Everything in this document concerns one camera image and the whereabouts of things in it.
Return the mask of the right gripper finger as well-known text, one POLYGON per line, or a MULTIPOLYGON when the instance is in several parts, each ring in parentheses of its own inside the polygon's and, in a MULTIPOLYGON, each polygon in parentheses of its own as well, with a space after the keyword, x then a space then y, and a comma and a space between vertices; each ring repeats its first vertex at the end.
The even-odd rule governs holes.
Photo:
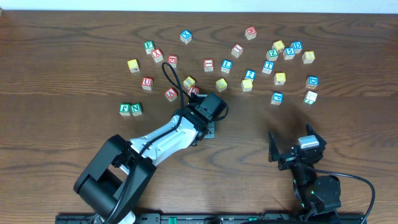
POLYGON ((275 162, 279 160, 279 150, 277 148, 277 144, 274 140, 274 137, 271 132, 268 132, 268 137, 269 137, 269 155, 268 155, 268 161, 269 162, 275 162))
POLYGON ((325 140, 311 127, 309 123, 306 124, 307 135, 314 135, 320 144, 324 144, 325 140))

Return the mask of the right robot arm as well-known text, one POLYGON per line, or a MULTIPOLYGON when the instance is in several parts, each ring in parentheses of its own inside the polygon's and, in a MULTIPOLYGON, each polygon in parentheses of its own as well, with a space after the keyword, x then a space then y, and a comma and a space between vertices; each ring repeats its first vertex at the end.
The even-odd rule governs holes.
POLYGON ((306 125, 307 135, 298 139, 290 152, 281 154, 269 133, 268 161, 277 162, 278 169, 289 170, 293 176, 295 195, 303 210, 294 217, 303 222, 341 223, 337 209, 341 207, 340 180, 334 175, 318 176, 314 164, 323 158, 326 141, 306 125))

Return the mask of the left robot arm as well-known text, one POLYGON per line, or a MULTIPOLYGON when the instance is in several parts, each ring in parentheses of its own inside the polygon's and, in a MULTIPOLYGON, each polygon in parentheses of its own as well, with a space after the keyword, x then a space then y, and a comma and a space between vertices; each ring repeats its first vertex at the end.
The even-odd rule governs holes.
POLYGON ((171 120, 139 138, 110 137, 76 180, 74 191, 104 223, 134 223, 132 212, 157 166, 201 141, 209 124, 224 119, 228 105, 211 93, 192 95, 171 120))

